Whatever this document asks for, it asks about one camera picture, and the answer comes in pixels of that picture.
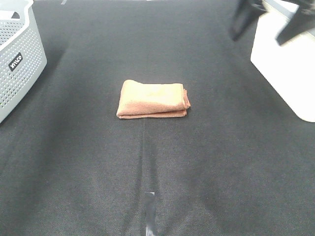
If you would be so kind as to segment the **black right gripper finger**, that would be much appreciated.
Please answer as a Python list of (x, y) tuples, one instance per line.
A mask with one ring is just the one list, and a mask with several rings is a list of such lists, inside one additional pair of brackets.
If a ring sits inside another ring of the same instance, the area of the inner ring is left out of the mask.
[(229, 36), (237, 41), (247, 28), (258, 18), (256, 0), (240, 0), (233, 15)]
[(315, 28), (315, 5), (299, 5), (297, 11), (276, 38), (283, 45), (301, 33)]

